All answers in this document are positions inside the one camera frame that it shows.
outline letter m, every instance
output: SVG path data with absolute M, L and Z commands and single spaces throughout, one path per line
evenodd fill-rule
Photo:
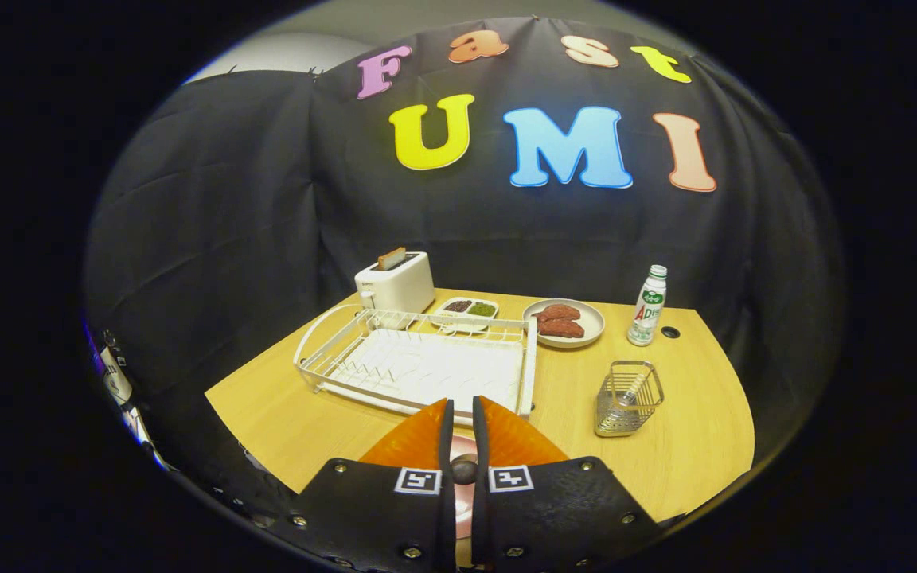
M 586 156 L 581 179 L 589 186 L 625 189 L 632 185 L 632 174 L 625 171 L 618 144 L 618 120 L 622 114 L 607 107 L 579 109 L 572 128 L 565 134 L 554 121 L 537 108 L 514 109 L 505 113 L 505 123 L 516 131 L 517 170 L 512 185 L 542 186 L 547 174 L 540 168 L 540 156 L 565 185 L 575 175 L 579 159 Z

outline meat slice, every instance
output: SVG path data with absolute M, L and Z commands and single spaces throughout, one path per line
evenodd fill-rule
M 554 318 L 546 322 L 539 323 L 540 333 L 546 337 L 562 338 L 581 338 L 585 337 L 586 331 L 578 323 L 571 322 L 567 318 Z
M 548 322 L 548 320 L 554 320 L 558 318 L 563 318 L 565 320 L 576 320 L 581 317 L 582 314 L 579 314 L 579 309 L 570 307 L 569 305 L 555 304 L 548 305 L 545 309 L 533 314 L 536 317 L 537 322 L 543 323 Z

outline plastic bottle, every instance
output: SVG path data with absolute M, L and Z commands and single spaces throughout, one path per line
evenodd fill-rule
M 636 316 L 629 327 L 629 342 L 637 347 L 644 347 L 653 341 L 656 333 L 656 323 L 660 319 L 660 311 L 667 297 L 667 268 L 662 265 L 653 265 L 646 283 L 643 283 L 636 301 Z

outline wire utensil holder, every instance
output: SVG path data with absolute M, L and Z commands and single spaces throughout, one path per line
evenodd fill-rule
M 523 418 L 532 407 L 536 319 L 462 317 L 484 330 L 441 329 L 428 314 L 364 308 L 299 359 L 322 315 L 303 335 L 294 363 L 314 392 L 328 392 L 411 415 L 455 400 L 455 423 L 473 424 L 473 396 L 487 396 Z
M 616 360 L 596 395 L 597 435 L 632 435 L 663 403 L 655 367 L 644 360 Z

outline white toaster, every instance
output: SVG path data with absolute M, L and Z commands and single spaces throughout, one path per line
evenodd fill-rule
M 356 290 L 364 308 L 422 313 L 434 302 L 430 258 L 421 251 L 406 251 L 403 261 L 380 271 L 374 263 L 356 274 Z M 408 322 L 382 324 L 405 329 Z

